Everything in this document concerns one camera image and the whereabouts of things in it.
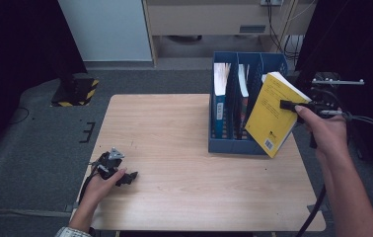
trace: black cable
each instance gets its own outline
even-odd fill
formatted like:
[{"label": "black cable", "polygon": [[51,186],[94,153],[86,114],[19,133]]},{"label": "black cable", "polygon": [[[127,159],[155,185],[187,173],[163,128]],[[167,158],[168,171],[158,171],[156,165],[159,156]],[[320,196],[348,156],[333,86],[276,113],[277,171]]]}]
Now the black cable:
[{"label": "black cable", "polygon": [[266,0],[266,5],[267,5],[267,17],[269,21],[269,36],[272,42],[275,44],[276,49],[278,49],[281,53],[283,53],[282,47],[281,47],[281,42],[279,41],[278,37],[276,36],[276,32],[272,27],[272,4],[270,3],[270,0]]},{"label": "black cable", "polygon": [[298,122],[298,121],[297,121],[297,122],[295,122],[293,128],[299,127],[299,126],[301,126],[302,124],[304,124],[304,122]]},{"label": "black cable", "polygon": [[335,101],[337,102],[337,104],[340,106],[340,108],[343,111],[342,103],[340,102],[340,100],[337,98],[337,96],[334,93],[332,93],[330,91],[327,91],[327,90],[318,89],[318,88],[315,88],[315,87],[312,87],[311,90],[316,91],[316,92],[320,92],[320,93],[324,93],[324,94],[327,94],[328,96],[331,96],[332,98],[335,99]]},{"label": "black cable", "polygon": [[39,217],[70,217],[71,213],[63,211],[31,210],[31,209],[0,209],[0,216],[21,215]]},{"label": "black cable", "polygon": [[85,190],[86,188],[88,187],[89,185],[89,182],[91,182],[92,178],[96,175],[98,175],[99,173],[95,173],[97,171],[97,168],[98,168],[98,164],[95,164],[93,165],[93,168],[92,168],[92,171],[91,171],[91,174],[85,179],[84,183],[83,183],[83,186],[82,186],[82,190],[81,190],[81,193],[79,194],[79,204],[81,203],[82,201],[82,198],[83,196],[85,195]]},{"label": "black cable", "polygon": [[288,43],[290,42],[290,38],[291,38],[291,36],[288,36],[287,39],[285,40],[284,55],[289,60],[298,59],[298,55],[299,55],[298,52],[290,52],[290,51],[287,50]]},{"label": "black cable", "polygon": [[294,51],[294,67],[297,65],[296,60],[298,60],[299,53],[298,51],[298,43],[300,42],[300,36],[297,38],[297,45],[295,45],[295,51]]},{"label": "black cable", "polygon": [[24,108],[24,107],[18,107],[17,110],[18,110],[18,109],[25,110],[25,111],[27,112],[27,115],[26,115],[23,119],[21,119],[21,120],[19,120],[19,121],[14,121],[14,122],[10,122],[10,123],[8,123],[9,125],[18,124],[18,123],[22,122],[23,120],[27,119],[27,117],[30,115],[30,111],[29,111],[29,109]]},{"label": "black cable", "polygon": [[326,186],[322,186],[322,190],[320,191],[319,197],[316,200],[316,204],[313,207],[312,212],[310,212],[309,217],[307,217],[306,222],[304,222],[303,226],[301,226],[300,231],[298,231],[296,237],[303,236],[304,232],[306,232],[306,229],[309,227],[309,225],[312,223],[313,219],[315,218],[317,212],[320,209],[320,205],[323,202],[323,199],[325,198],[326,195]]}]

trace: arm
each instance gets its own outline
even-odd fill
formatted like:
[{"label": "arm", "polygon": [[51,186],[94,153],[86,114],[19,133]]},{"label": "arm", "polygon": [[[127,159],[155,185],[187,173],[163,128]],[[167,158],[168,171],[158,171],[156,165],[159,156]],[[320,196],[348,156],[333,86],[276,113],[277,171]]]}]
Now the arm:
[{"label": "arm", "polygon": [[316,156],[331,202],[336,236],[373,236],[373,207],[347,149],[345,119],[322,119],[300,106],[295,110],[318,144]]},{"label": "arm", "polygon": [[126,169],[120,169],[109,179],[103,180],[101,176],[96,175],[92,178],[85,195],[70,220],[69,227],[85,233],[89,232],[95,209],[101,200],[110,192],[115,183],[125,174]]}]

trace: wooden table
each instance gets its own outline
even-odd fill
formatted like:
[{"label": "wooden table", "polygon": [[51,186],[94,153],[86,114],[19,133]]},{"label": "wooden table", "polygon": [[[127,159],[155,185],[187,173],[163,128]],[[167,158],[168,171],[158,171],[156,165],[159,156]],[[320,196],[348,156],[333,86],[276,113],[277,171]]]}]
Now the wooden table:
[{"label": "wooden table", "polygon": [[[91,161],[115,147],[138,171],[99,205],[103,230],[298,231],[316,202],[294,137],[277,156],[208,153],[209,95],[116,95]],[[319,212],[308,228],[322,231]]]}]

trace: patterned sleeve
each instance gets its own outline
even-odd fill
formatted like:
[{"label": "patterned sleeve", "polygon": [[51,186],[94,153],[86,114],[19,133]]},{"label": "patterned sleeve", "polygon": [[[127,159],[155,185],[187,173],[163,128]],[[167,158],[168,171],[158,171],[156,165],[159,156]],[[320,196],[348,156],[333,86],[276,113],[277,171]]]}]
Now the patterned sleeve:
[{"label": "patterned sleeve", "polygon": [[55,237],[92,237],[90,234],[83,231],[72,229],[69,227],[62,227]]}]

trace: hand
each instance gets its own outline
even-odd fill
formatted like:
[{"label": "hand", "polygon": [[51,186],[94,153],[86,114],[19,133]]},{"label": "hand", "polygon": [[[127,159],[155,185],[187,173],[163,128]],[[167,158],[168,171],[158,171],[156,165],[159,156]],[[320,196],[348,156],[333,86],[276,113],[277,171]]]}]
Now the hand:
[{"label": "hand", "polygon": [[119,169],[115,174],[104,180],[99,174],[92,177],[88,187],[85,190],[85,195],[82,202],[98,204],[115,186],[115,183],[122,178],[127,169]]},{"label": "hand", "polygon": [[296,106],[295,111],[313,132],[318,145],[317,156],[322,161],[326,157],[348,155],[346,141],[346,121],[342,116],[320,118],[309,109]]}]

